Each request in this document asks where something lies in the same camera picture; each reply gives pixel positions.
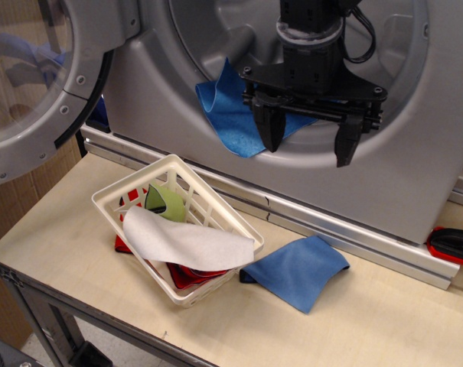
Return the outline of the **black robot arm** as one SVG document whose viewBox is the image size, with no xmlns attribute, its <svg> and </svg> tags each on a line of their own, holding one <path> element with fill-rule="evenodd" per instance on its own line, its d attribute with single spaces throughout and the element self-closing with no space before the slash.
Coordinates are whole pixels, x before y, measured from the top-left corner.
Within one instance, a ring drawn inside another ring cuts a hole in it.
<svg viewBox="0 0 463 367">
<path fill-rule="evenodd" d="M 351 57 L 346 20 L 354 16 L 370 35 L 368 50 Z M 353 74 L 345 63 L 364 63 L 376 49 L 372 23 L 357 1 L 282 1 L 276 32 L 283 61 L 245 67 L 243 102 L 248 105 L 265 148 L 274 152 L 285 134 L 287 114 L 335 122 L 337 166 L 351 163 L 360 138 L 381 123 L 388 92 Z"/>
</svg>

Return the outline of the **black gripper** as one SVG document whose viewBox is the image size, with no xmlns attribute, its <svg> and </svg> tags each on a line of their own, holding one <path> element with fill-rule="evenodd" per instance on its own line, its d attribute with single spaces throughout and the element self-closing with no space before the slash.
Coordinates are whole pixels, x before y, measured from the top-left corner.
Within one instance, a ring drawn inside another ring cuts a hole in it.
<svg viewBox="0 0 463 367">
<path fill-rule="evenodd" d="M 334 142 L 337 167 L 349 165 L 361 135 L 380 128 L 387 91 L 346 67 L 340 41 L 316 50 L 283 47 L 283 61 L 244 67 L 243 103 L 251 106 L 263 146 L 276 152 L 285 113 L 340 124 Z"/>
</svg>

